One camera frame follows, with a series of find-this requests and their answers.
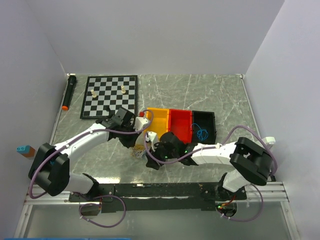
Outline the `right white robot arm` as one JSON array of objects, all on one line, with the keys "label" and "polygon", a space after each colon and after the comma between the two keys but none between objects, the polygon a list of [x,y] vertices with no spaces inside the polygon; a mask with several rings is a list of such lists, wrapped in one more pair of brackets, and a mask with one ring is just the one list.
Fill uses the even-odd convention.
[{"label": "right white robot arm", "polygon": [[223,175],[218,187],[219,196],[230,199],[240,188],[253,184],[264,186],[276,168],[271,148],[274,137],[260,138],[254,142],[239,137],[231,143],[183,143],[173,132],[158,137],[155,132],[144,133],[147,167],[155,170],[162,165],[180,162],[185,166],[207,164],[230,165],[233,170]]}]

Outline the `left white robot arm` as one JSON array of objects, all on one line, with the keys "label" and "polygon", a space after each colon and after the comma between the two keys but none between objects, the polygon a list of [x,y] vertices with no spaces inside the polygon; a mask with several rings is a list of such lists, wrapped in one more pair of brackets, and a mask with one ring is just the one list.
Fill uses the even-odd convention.
[{"label": "left white robot arm", "polygon": [[36,184],[52,197],[69,191],[81,194],[87,201],[95,200],[102,193],[99,182],[87,173],[73,173],[71,163],[112,139],[118,139],[126,148],[134,147],[149,125],[150,120],[144,115],[136,116],[121,107],[115,114],[97,119],[87,130],[71,139],[55,145],[42,144],[28,173],[29,196],[37,198],[32,192]]}]

